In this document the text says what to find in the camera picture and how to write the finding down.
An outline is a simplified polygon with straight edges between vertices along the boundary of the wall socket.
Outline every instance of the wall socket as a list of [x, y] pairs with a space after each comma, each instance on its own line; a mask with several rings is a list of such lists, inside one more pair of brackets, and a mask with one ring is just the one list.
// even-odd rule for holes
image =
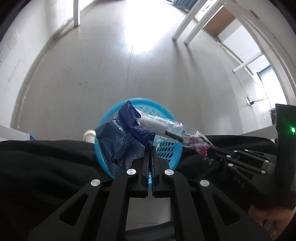
[[15, 28], [11, 29], [6, 35], [7, 35], [6, 42], [8, 44], [9, 49], [12, 50], [12, 48], [15, 46], [15, 44], [18, 41], [18, 36]]
[[3, 63], [5, 58], [7, 57], [9, 53], [9, 47], [7, 45], [7, 42], [5, 40], [2, 40], [0, 43], [0, 62]]

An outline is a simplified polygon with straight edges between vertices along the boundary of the blue plastic bag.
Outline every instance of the blue plastic bag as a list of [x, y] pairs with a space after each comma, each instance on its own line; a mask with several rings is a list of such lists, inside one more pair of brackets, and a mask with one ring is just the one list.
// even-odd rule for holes
[[96, 128], [96, 137], [106, 166], [112, 175], [131, 166], [134, 159], [151, 149], [156, 132], [139, 126], [141, 115], [127, 101], [118, 111]]
[[118, 115], [122, 117], [122, 120], [127, 124], [126, 132], [136, 138], [145, 148], [151, 149], [156, 135], [155, 131], [149, 130], [145, 127], [141, 127], [136, 118], [141, 118], [140, 113], [133, 107], [128, 100], [118, 111]]

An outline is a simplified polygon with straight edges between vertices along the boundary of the shoe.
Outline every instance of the shoe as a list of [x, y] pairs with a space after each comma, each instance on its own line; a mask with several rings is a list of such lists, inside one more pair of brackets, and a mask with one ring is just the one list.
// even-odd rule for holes
[[96, 132], [94, 130], [87, 130], [83, 135], [83, 141], [94, 143], [96, 139]]

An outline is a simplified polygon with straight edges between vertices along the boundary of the black fabric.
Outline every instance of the black fabric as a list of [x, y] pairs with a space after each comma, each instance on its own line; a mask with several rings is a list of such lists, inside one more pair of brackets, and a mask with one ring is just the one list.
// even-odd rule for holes
[[175, 229], [173, 221], [155, 226], [127, 230], [124, 241], [173, 241], [175, 240]]
[[[216, 146], [228, 150], [276, 153], [266, 139], [240, 136], [208, 136]], [[223, 182], [221, 163], [209, 164], [195, 151], [184, 148], [177, 167], [186, 178], [207, 177], [247, 211], [250, 203], [239, 190]], [[26, 240], [30, 231], [92, 179], [108, 180], [99, 165], [94, 145], [78, 141], [0, 142], [0, 238]], [[295, 232], [295, 218], [285, 235]]]
[[33, 228], [95, 178], [110, 179], [91, 143], [0, 142], [0, 239], [26, 240]]

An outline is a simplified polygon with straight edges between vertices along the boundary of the metal screw head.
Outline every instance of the metal screw head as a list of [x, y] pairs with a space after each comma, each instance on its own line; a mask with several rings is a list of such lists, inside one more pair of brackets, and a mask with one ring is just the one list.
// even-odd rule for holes
[[208, 180], [201, 180], [201, 181], [200, 181], [200, 184], [201, 184], [201, 186], [203, 186], [203, 187], [207, 187], [207, 186], [210, 185], [210, 183], [209, 183]]
[[174, 171], [172, 169], [166, 169], [165, 174], [168, 175], [168, 176], [171, 176], [171, 175], [174, 174]]
[[126, 173], [127, 174], [129, 174], [129, 175], [134, 175], [134, 174], [136, 174], [136, 170], [135, 169], [128, 169], [127, 171], [126, 171]]
[[100, 185], [100, 183], [101, 183], [101, 182], [100, 182], [99, 179], [93, 179], [93, 180], [91, 181], [91, 185], [94, 186], [94, 187]]

